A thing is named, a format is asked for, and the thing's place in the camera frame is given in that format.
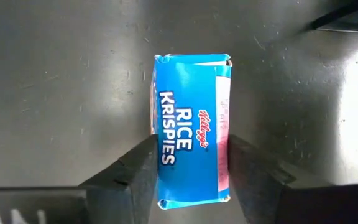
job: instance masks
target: blue cereal box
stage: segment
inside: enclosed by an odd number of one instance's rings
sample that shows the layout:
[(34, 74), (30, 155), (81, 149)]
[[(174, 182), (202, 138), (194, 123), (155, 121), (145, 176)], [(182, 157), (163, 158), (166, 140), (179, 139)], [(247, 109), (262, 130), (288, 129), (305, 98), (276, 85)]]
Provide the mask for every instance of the blue cereal box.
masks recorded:
[(230, 199), (229, 59), (227, 54), (155, 56), (150, 105), (162, 209)]

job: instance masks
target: kellogg's logo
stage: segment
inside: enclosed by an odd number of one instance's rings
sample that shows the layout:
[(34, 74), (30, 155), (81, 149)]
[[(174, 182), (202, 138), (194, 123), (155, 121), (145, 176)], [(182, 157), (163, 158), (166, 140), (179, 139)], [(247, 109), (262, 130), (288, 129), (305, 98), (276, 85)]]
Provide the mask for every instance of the kellogg's logo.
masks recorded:
[(197, 130), (197, 140), (200, 141), (200, 146), (203, 148), (207, 148), (208, 141), (206, 141), (206, 133), (211, 131), (209, 128), (209, 122), (211, 122), (209, 118), (209, 114), (206, 110), (199, 110), (198, 117), (200, 119), (200, 128)]

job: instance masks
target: gray metal table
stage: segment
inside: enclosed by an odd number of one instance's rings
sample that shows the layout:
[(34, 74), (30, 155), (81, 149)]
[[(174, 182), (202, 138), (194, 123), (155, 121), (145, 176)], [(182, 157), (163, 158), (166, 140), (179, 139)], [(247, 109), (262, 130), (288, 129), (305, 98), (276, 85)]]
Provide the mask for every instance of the gray metal table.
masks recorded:
[[(0, 1), (0, 186), (74, 185), (149, 134), (154, 54), (226, 52), (231, 132), (358, 182), (358, 34), (305, 31), (343, 1)], [(238, 201), (151, 223), (240, 223)]]

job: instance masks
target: metal surface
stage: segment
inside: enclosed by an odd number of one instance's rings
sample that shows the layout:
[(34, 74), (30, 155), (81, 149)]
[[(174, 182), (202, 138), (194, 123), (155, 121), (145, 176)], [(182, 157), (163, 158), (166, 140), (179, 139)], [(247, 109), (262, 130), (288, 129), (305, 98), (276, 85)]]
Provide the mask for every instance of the metal surface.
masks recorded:
[(358, 224), (358, 185), (333, 186), (233, 135), (229, 170), (250, 224)]
[[(0, 1), (0, 186), (75, 185), (149, 135), (154, 54), (226, 52), (231, 133), (358, 183), (358, 34), (307, 31), (350, 1)], [(151, 223), (242, 223), (239, 202)]]
[(355, 22), (338, 21), (343, 17), (353, 16), (352, 14), (358, 14), (358, 1), (353, 1), (349, 5), (318, 18), (312, 22), (311, 26), (317, 30), (358, 33), (358, 19)]
[[(151, 136), (79, 187), (0, 188), (0, 224), (146, 224), (156, 165)], [(229, 170), (246, 223), (358, 224), (358, 185), (333, 186), (234, 135)]]
[(332, 22), (325, 26), (317, 28), (318, 30), (336, 31), (336, 32), (353, 32), (358, 33), (358, 24), (346, 22)]
[(146, 224), (157, 179), (157, 137), (79, 187), (0, 188), (0, 224)]

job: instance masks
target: rice krispies box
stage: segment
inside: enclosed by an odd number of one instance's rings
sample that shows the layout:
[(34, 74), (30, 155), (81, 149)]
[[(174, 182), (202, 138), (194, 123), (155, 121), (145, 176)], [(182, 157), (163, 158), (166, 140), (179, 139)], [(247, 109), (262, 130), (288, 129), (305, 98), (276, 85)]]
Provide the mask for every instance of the rice krispies box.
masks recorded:
[(231, 62), (227, 54), (156, 55), (150, 91), (162, 209), (227, 202)]

